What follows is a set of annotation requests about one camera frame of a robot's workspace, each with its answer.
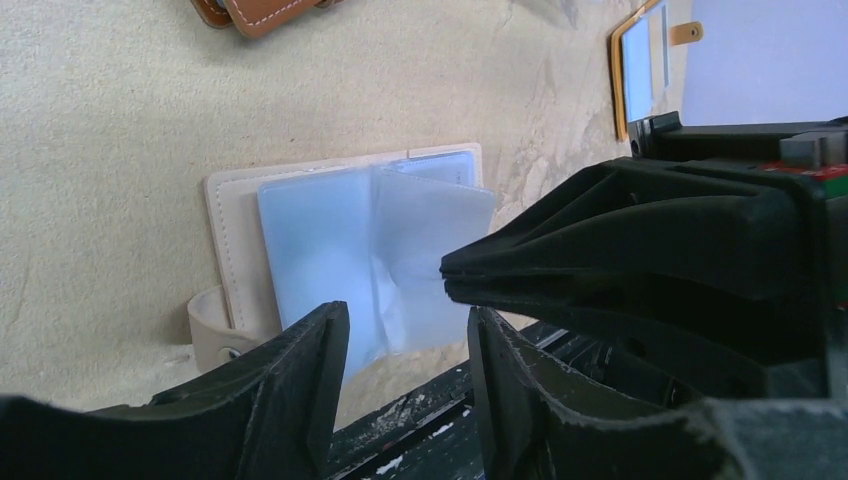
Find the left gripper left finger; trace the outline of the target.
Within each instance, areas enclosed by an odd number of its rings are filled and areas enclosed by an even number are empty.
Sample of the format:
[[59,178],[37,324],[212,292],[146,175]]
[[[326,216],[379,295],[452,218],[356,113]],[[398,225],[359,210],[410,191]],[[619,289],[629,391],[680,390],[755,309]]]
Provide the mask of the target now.
[[1,399],[5,479],[321,479],[349,314],[325,303],[272,340],[139,407]]

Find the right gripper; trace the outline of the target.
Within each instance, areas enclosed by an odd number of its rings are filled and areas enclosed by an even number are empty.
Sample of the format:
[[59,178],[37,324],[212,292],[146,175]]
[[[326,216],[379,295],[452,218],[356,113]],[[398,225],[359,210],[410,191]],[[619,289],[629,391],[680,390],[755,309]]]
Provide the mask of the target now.
[[[826,391],[846,397],[846,118],[685,126],[672,111],[627,134],[642,161],[587,167],[446,255],[448,296],[606,342],[704,396],[812,398],[815,340],[791,311],[694,283],[799,282],[807,252],[833,310]],[[654,275],[550,276],[592,272]]]

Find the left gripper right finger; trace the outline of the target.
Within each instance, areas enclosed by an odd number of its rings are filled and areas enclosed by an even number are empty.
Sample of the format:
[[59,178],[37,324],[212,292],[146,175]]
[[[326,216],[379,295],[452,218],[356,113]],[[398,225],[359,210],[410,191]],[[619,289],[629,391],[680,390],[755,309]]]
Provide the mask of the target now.
[[468,318],[489,479],[843,479],[847,409],[827,400],[627,396],[539,349],[497,312]]

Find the tan card holder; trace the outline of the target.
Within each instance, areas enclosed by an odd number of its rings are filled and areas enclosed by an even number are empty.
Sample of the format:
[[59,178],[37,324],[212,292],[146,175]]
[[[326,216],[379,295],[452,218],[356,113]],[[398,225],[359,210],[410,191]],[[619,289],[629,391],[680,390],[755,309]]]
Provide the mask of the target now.
[[698,21],[674,25],[666,1],[643,3],[608,37],[616,138],[625,142],[628,124],[649,116],[672,80],[671,49],[704,36]]

